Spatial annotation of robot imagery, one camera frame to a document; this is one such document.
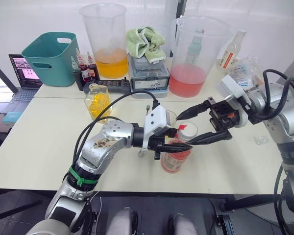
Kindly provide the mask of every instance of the plastic bag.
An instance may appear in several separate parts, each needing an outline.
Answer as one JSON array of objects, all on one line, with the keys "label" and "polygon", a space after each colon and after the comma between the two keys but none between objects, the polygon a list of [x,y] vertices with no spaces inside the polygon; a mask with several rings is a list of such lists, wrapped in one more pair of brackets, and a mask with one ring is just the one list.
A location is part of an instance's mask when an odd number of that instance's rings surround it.
[{"label": "plastic bag", "polygon": [[261,85],[261,70],[257,64],[257,57],[248,56],[242,60],[238,60],[228,69],[227,74],[230,75],[244,90]]}]

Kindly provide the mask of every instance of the green towel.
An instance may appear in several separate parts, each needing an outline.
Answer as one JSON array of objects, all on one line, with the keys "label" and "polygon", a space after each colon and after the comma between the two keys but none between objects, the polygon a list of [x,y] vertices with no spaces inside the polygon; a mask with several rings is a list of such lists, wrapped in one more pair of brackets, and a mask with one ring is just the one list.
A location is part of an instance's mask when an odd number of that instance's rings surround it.
[{"label": "green towel", "polygon": [[166,58],[160,48],[164,43],[165,39],[149,26],[131,29],[126,34],[129,54],[135,58],[141,58],[145,54],[149,63],[156,64]]}]

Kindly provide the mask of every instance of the plastic measuring pitcher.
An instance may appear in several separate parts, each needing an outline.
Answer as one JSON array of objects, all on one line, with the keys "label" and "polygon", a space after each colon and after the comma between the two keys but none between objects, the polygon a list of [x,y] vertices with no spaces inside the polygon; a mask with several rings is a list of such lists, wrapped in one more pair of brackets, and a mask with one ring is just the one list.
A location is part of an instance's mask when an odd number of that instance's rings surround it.
[{"label": "plastic measuring pitcher", "polygon": [[125,45],[126,8],[118,4],[99,3],[79,10],[99,74],[105,78],[123,77],[128,71]]},{"label": "plastic measuring pitcher", "polygon": [[184,16],[175,19],[171,26],[170,91],[181,97],[197,95],[229,36],[230,26],[214,18]]}]

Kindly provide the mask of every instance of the laptop keyboard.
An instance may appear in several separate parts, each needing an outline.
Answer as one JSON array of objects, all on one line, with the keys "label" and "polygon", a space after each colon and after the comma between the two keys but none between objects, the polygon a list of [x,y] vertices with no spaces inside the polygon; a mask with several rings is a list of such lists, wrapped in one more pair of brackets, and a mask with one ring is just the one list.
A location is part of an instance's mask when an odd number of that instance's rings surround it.
[{"label": "laptop keyboard", "polygon": [[36,90],[20,90],[13,98],[16,101],[31,101],[36,94]]}]

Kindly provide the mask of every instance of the teal plastic basket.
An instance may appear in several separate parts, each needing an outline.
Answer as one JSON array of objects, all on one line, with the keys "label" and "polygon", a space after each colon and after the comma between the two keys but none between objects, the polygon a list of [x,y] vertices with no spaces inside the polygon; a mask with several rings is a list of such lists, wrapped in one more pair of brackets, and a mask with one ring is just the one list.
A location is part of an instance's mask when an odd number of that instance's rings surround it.
[{"label": "teal plastic basket", "polygon": [[78,48],[76,35],[64,32],[48,32],[41,35],[22,51],[42,83],[54,87],[73,84],[71,56]]}]

